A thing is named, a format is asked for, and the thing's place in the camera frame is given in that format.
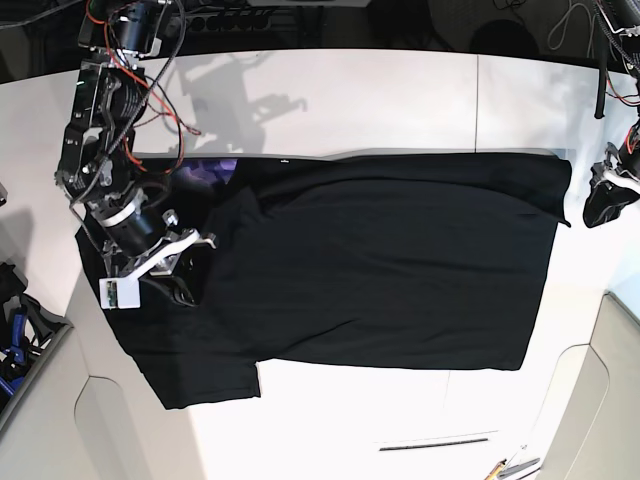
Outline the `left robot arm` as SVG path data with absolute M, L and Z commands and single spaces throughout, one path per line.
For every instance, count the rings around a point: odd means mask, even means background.
M 604 117 L 605 97 L 619 100 L 635 110 L 639 102 L 615 90 L 608 62 L 612 51 L 621 57 L 627 75 L 639 80 L 639 3 L 637 1 L 595 1 L 594 24 L 598 35 L 594 52 L 598 86 L 594 117 Z M 583 222 L 594 228 L 619 218 L 622 210 L 639 201 L 639 124 L 630 125 L 622 143 L 606 144 L 604 159 L 591 167 L 590 193 L 583 208 Z

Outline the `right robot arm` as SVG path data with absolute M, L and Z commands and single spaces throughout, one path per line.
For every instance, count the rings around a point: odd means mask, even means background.
M 71 118 L 67 124 L 55 183 L 69 209 L 84 207 L 104 239 L 94 248 L 105 264 L 99 281 L 104 309 L 141 305 L 140 285 L 149 283 L 170 301 L 195 307 L 203 297 L 215 237 L 183 228 L 177 212 L 164 208 L 171 176 L 182 166 L 175 158 L 143 160 L 135 156 L 136 126 L 152 100 L 155 113 L 174 122 L 179 136 L 189 132 L 158 76 L 149 77 L 139 60 L 157 55 L 159 35 L 169 18 L 179 19 L 170 58 L 179 53 L 186 33 L 180 1 L 89 1 L 79 36 L 90 57 L 80 66 Z

